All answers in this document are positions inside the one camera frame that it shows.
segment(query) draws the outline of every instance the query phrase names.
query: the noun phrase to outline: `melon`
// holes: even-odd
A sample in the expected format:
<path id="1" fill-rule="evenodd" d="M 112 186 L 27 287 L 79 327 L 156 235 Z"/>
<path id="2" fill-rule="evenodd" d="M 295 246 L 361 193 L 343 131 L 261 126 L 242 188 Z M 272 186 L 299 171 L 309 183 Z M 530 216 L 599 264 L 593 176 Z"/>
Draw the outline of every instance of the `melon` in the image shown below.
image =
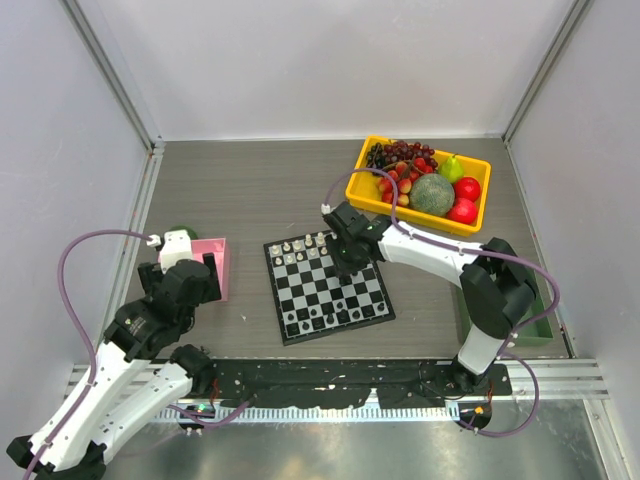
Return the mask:
<path id="1" fill-rule="evenodd" d="M 429 173 L 413 184 L 409 205 L 419 212 L 442 217 L 451 210 L 455 197 L 449 180 L 437 173 Z"/>

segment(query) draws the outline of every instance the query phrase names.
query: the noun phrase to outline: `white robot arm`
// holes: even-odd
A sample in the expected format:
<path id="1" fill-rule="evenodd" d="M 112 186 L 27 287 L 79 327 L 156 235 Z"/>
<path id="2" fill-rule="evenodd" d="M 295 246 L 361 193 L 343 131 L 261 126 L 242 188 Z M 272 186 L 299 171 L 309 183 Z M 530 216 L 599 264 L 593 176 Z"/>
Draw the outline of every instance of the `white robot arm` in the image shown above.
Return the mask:
<path id="1" fill-rule="evenodd" d="M 486 245 L 460 242 L 399 222 L 403 232 L 389 217 L 381 215 L 370 221 L 347 202 L 323 218 L 334 233 L 327 247 L 339 276 L 348 277 L 370 261 L 389 261 L 417 267 L 462 289 L 472 327 L 454 359 L 457 368 L 452 381 L 465 392 L 479 385 L 538 290 L 531 274 L 520 265 L 456 251 L 485 249 L 515 256 L 509 244 L 495 238 Z M 428 244 L 414 238 L 415 234 L 455 250 Z"/>
<path id="2" fill-rule="evenodd" d="M 207 355 L 193 345 L 178 347 L 145 386 L 116 402 L 160 351 L 191 329 L 195 308 L 221 297 L 213 254 L 193 260 L 186 231 L 148 242 L 160 251 L 159 263 L 143 263 L 138 274 L 145 291 L 116 312 L 96 352 L 96 376 L 62 429 L 50 434 L 72 410 L 89 382 L 89 371 L 60 409 L 36 433 L 15 438 L 7 453 L 27 468 L 44 447 L 34 471 L 40 479 L 100 478 L 122 446 L 168 404 L 191 393 L 204 393 L 214 379 Z"/>

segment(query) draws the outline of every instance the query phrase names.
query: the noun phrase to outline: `chessboard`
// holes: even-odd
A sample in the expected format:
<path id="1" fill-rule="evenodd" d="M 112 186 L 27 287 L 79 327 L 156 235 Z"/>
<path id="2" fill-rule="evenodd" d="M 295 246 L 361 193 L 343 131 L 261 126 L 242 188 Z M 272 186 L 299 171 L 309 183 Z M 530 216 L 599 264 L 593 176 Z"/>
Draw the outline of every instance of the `chessboard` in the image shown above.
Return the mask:
<path id="1" fill-rule="evenodd" d="M 326 248 L 325 236 L 330 234 L 264 245 L 284 345 L 396 318 L 375 263 L 340 284 Z"/>

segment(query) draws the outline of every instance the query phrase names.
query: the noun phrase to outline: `wire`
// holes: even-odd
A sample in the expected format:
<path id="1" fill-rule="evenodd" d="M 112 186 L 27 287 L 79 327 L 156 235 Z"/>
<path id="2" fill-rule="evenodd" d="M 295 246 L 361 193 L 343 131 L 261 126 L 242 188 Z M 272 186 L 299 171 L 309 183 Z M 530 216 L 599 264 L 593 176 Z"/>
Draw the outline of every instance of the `wire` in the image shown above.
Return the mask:
<path id="1" fill-rule="evenodd" d="M 511 334 L 509 336 L 507 336 L 507 338 L 504 340 L 504 342 L 500 346 L 500 349 L 498 350 L 498 355 L 497 355 L 498 357 L 506 356 L 508 358 L 513 358 L 513 359 L 517 360 L 531 374 L 531 378 L 533 379 L 533 384 L 534 384 L 534 401 L 533 401 L 533 408 L 532 408 L 532 411 L 531 411 L 531 415 L 529 416 L 529 418 L 527 418 L 525 423 L 523 423 L 520 427 L 518 427 L 518 428 L 516 428 L 514 430 L 511 430 L 511 431 L 508 431 L 508 432 L 502 432 L 502 433 L 484 432 L 484 431 L 480 431 L 479 433 L 481 435 L 486 434 L 486 436 L 488 436 L 488 437 L 504 437 L 504 436 L 513 435 L 514 433 L 518 433 L 518 432 L 522 431 L 522 429 L 524 427 L 528 426 L 533 421 L 533 418 L 535 417 L 535 414 L 538 411 L 538 405 L 540 403 L 540 390 L 539 390 L 539 387 L 538 387 L 538 380 L 537 380 L 537 378 L 535 376 L 535 373 L 531 369 L 531 367 L 529 367 L 529 365 L 527 363 L 525 363 L 524 360 L 522 360 L 521 358 L 519 358 L 519 357 L 517 357 L 515 355 L 505 353 L 505 350 L 509 346 L 509 343 L 510 343 L 511 339 L 515 338 L 514 337 L 515 333 L 517 333 L 518 331 L 520 331 L 521 329 L 523 329 L 527 325 L 535 323 L 538 320 L 549 316 L 558 307 L 558 304 L 560 303 L 560 286 L 558 285 L 558 282 L 556 282 L 556 280 L 551 276 L 551 274 L 549 274 L 549 272 L 547 272 L 544 268 L 542 268 L 539 265 L 536 265 L 535 263 L 533 263 L 533 262 L 531 262 L 529 260 L 521 258 L 521 257 L 516 257 L 514 255 L 507 255 L 505 253 L 491 252 L 491 251 L 488 251 L 488 250 L 477 250 L 475 248 L 462 248 L 462 249 L 459 250 L 458 247 L 455 246 L 455 245 L 451 245 L 451 244 L 446 243 L 446 242 L 441 242 L 441 241 L 438 241 L 436 239 L 426 237 L 424 235 L 411 234 L 406 228 L 404 228 L 402 225 L 400 225 L 400 223 L 398 222 L 398 219 L 396 217 L 396 207 L 398 205 L 398 186 L 396 185 L 396 183 L 393 180 L 393 178 L 391 177 L 391 175 L 389 175 L 387 172 L 385 172 L 383 170 L 378 170 L 378 169 L 375 169 L 375 168 L 363 167 L 363 168 L 355 168 L 355 169 L 351 170 L 350 172 L 347 172 L 347 173 L 341 175 L 329 187 L 329 191 L 327 192 L 327 196 L 325 197 L 325 200 L 324 200 L 324 203 L 323 203 L 323 208 L 322 208 L 323 211 L 326 209 L 326 207 L 329 206 L 329 201 L 331 200 L 331 194 L 333 193 L 333 190 L 336 188 L 336 186 L 338 186 L 338 184 L 341 183 L 343 179 L 345 179 L 347 177 L 351 177 L 351 175 L 353 175 L 354 173 L 358 173 L 358 172 L 371 172 L 371 173 L 375 173 L 377 175 L 382 175 L 382 176 L 384 176 L 385 178 L 387 178 L 391 182 L 391 187 L 393 188 L 393 202 L 391 203 L 391 223 L 398 230 L 400 230 L 402 233 L 404 233 L 405 235 L 408 235 L 411 238 L 416 238 L 416 239 L 418 239 L 418 240 L 420 240 L 422 242 L 428 243 L 430 245 L 433 245 L 433 246 L 436 246 L 436 247 L 440 247 L 440 248 L 444 248 L 445 250 L 449 250 L 449 251 L 452 251 L 452 252 L 459 253 L 460 255 L 463 255 L 463 254 L 478 255 L 478 256 L 484 256 L 484 257 L 490 257 L 490 258 L 497 258 L 497 259 L 508 261 L 508 262 L 512 262 L 512 263 L 517 263 L 519 265 L 525 266 L 527 268 L 530 268 L 530 269 L 538 272 L 542 277 L 544 277 L 544 279 L 551 286 L 551 290 L 553 292 L 553 298 L 552 298 L 551 304 L 547 308 L 545 308 L 541 313 L 539 313 L 538 315 L 533 315 L 531 318 L 528 318 L 527 320 L 524 320 L 523 322 L 520 322 L 518 325 L 516 325 L 513 328 L 513 330 L 511 331 Z"/>
<path id="2" fill-rule="evenodd" d="M 64 251 L 62 252 L 62 255 L 60 255 L 60 260 L 58 261 L 58 270 L 57 270 L 58 290 L 60 291 L 60 297 L 62 298 L 62 303 L 64 304 L 64 307 L 67 310 L 69 317 L 71 318 L 71 322 L 73 323 L 73 326 L 78 331 L 78 334 L 82 339 L 82 343 L 84 343 L 84 346 L 87 349 L 87 352 L 89 353 L 89 378 L 87 380 L 87 385 L 85 385 L 85 387 L 83 388 L 82 392 L 80 393 L 76 401 L 73 402 L 73 405 L 71 405 L 71 408 L 69 408 L 67 413 L 64 414 L 64 416 L 60 419 L 58 424 L 51 430 L 51 433 L 47 435 L 47 437 L 44 439 L 42 446 L 40 446 L 36 454 L 31 459 L 31 462 L 27 466 L 27 469 L 24 472 L 24 476 L 22 477 L 23 480 L 29 480 L 29 477 L 33 473 L 33 470 L 36 468 L 36 465 L 38 465 L 38 462 L 40 462 L 40 459 L 44 455 L 44 452 L 53 443 L 53 440 L 56 438 L 56 435 L 60 433 L 60 430 L 62 430 L 62 428 L 66 425 L 66 423 L 73 416 L 73 414 L 78 410 L 78 408 L 80 408 L 80 405 L 89 394 L 89 391 L 91 390 L 91 385 L 93 385 L 93 382 L 95 381 L 95 378 L 96 378 L 96 373 L 97 373 L 96 352 L 93 348 L 93 344 L 91 343 L 91 339 L 89 338 L 89 335 L 87 335 L 86 330 L 82 326 L 82 323 L 80 322 L 80 319 L 78 318 L 78 315 L 76 314 L 75 310 L 73 309 L 73 306 L 71 305 L 71 301 L 69 300 L 69 295 L 67 294 L 67 287 L 64 281 L 64 268 L 67 262 L 67 257 L 69 257 L 69 254 L 71 253 L 71 251 L 79 243 L 82 243 L 85 240 L 88 240 L 89 238 L 99 237 L 102 235 L 126 235 L 129 237 L 140 238 L 142 240 L 150 240 L 150 237 L 147 235 L 144 235 L 142 233 L 132 232 L 129 230 L 98 230 L 95 232 L 85 233 L 84 235 L 79 236 L 78 238 L 73 240 L 69 245 L 67 245 L 67 248 L 65 248 Z"/>
<path id="3" fill-rule="evenodd" d="M 209 397 L 209 403 L 211 404 L 211 407 L 213 408 L 213 410 L 215 412 L 216 407 L 213 404 L 213 402 L 215 401 L 216 398 L 218 398 L 218 395 L 220 394 L 220 389 L 218 388 L 218 379 L 217 378 L 213 381 L 211 386 L 213 387 L 213 391 L 211 392 L 211 396 Z"/>
<path id="4" fill-rule="evenodd" d="M 198 413 L 197 415 L 193 415 L 189 410 L 185 410 L 184 408 L 176 407 L 175 405 L 169 405 L 167 408 L 171 410 L 175 410 L 176 412 L 180 412 L 182 415 L 190 419 L 191 421 L 197 423 L 198 425 L 202 425 L 205 429 L 211 430 L 214 428 L 224 427 L 229 423 L 233 422 L 236 418 L 242 415 L 247 407 L 249 406 L 249 402 L 244 402 L 238 408 L 236 408 L 233 412 L 227 415 L 225 418 L 218 422 L 203 422 L 198 417 L 215 417 L 215 413 Z"/>
<path id="5" fill-rule="evenodd" d="M 244 410 L 246 410 L 246 408 L 249 406 L 249 402 L 245 402 L 242 405 L 240 405 L 238 408 L 236 408 L 233 412 L 231 412 L 227 417 L 225 417 L 223 420 L 220 420 L 219 422 L 199 422 L 197 417 L 213 417 L 215 416 L 209 413 L 199 413 L 197 414 L 195 417 L 193 418 L 189 413 L 189 410 L 184 410 L 180 407 L 176 407 L 175 405 L 169 405 L 167 408 L 170 408 L 172 410 L 176 410 L 178 412 L 180 412 L 181 414 L 187 416 L 188 418 L 191 418 L 193 421 L 195 421 L 196 423 L 199 423 L 200 425 L 203 425 L 205 430 L 214 430 L 216 428 L 219 427 L 223 427 L 225 425 L 228 425 L 229 423 L 231 423 L 233 420 L 235 420 L 236 418 L 238 418 L 242 412 Z M 154 443 L 153 445 L 143 449 L 143 450 L 138 450 L 137 452 L 126 452 L 126 453 L 121 453 L 119 456 L 122 458 L 131 458 L 131 457 L 138 457 L 140 455 L 144 455 L 146 453 L 151 452 L 152 450 L 158 448 L 160 445 L 164 445 L 165 443 L 167 443 L 169 440 L 172 440 L 173 438 L 177 437 L 178 435 L 182 435 L 185 434 L 185 432 L 183 430 L 180 430 L 178 432 L 173 432 L 169 435 L 167 435 L 164 438 L 161 438 L 160 440 L 158 440 L 156 443 Z"/>
<path id="6" fill-rule="evenodd" d="M 538 385 L 538 379 L 536 378 L 533 369 L 529 366 L 528 363 L 526 363 L 517 355 L 514 355 L 512 353 L 505 353 L 504 356 L 507 358 L 512 358 L 519 362 L 527 370 L 527 372 L 529 372 L 529 375 L 531 375 L 531 380 L 533 381 L 533 406 L 531 407 L 529 416 L 519 427 L 507 432 L 487 432 L 486 430 L 478 430 L 478 434 L 484 437 L 504 438 L 515 435 L 516 433 L 520 433 L 522 430 L 527 428 L 529 424 L 531 424 L 531 422 L 533 422 L 533 419 L 536 417 L 538 409 L 540 407 L 540 385 Z M 460 425 L 462 425 L 467 430 L 474 430 L 473 426 L 471 426 L 469 423 L 464 422 L 463 420 L 460 420 Z"/>

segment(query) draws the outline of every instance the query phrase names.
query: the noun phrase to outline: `yellow tray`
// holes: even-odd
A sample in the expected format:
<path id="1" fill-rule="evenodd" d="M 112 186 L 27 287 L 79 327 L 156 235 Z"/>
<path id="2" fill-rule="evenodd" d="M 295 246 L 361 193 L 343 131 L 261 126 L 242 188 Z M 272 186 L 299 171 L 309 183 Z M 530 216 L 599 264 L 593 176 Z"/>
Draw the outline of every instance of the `yellow tray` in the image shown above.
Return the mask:
<path id="1" fill-rule="evenodd" d="M 385 137 L 370 135 L 364 142 L 358 162 L 355 168 L 367 166 L 367 152 L 373 145 L 380 142 L 383 145 L 394 142 L 394 140 Z M 433 158 L 441 165 L 449 156 L 449 152 L 436 150 Z M 482 187 L 482 195 L 476 201 L 478 207 L 478 218 L 471 225 L 454 222 L 444 217 L 437 217 L 427 213 L 411 210 L 410 208 L 397 207 L 396 215 L 401 220 L 433 227 L 445 232 L 456 233 L 468 237 L 478 232 L 482 228 L 482 220 L 484 219 L 484 209 L 487 204 L 487 194 L 489 193 L 489 177 L 491 176 L 491 165 L 484 160 L 477 158 L 456 155 L 456 158 L 464 169 L 465 177 L 473 177 L 480 183 Z M 374 213 L 391 214 L 391 205 L 380 200 L 380 191 L 377 186 L 377 177 L 369 172 L 354 173 L 351 175 L 346 191 L 349 203 L 356 208 L 361 208 Z"/>

